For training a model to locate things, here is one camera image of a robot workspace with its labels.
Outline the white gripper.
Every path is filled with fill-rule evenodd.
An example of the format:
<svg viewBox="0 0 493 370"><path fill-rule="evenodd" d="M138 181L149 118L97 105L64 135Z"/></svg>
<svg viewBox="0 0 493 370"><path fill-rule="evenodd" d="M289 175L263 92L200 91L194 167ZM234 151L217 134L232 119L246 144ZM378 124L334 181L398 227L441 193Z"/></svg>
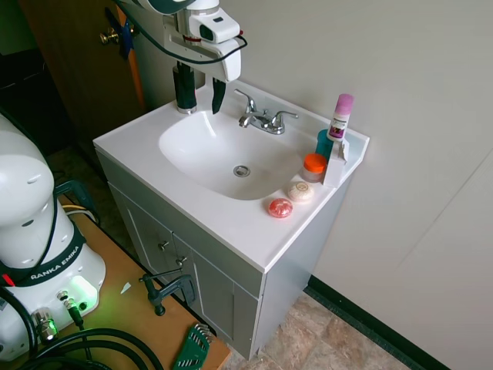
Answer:
<svg viewBox="0 0 493 370"><path fill-rule="evenodd" d="M196 87L194 69L212 76L213 115L220 111L226 94L226 83L240 77L241 52L236 51L227 58L220 59L226 54L237 49L240 44L235 39L230 39L220 44L214 44L205 40L200 42L188 42L175 30L175 26L164 24L164 47L177 54L182 59L190 59L190 62L178 62L173 67L173 82L176 94L177 110L186 115L196 112Z"/></svg>

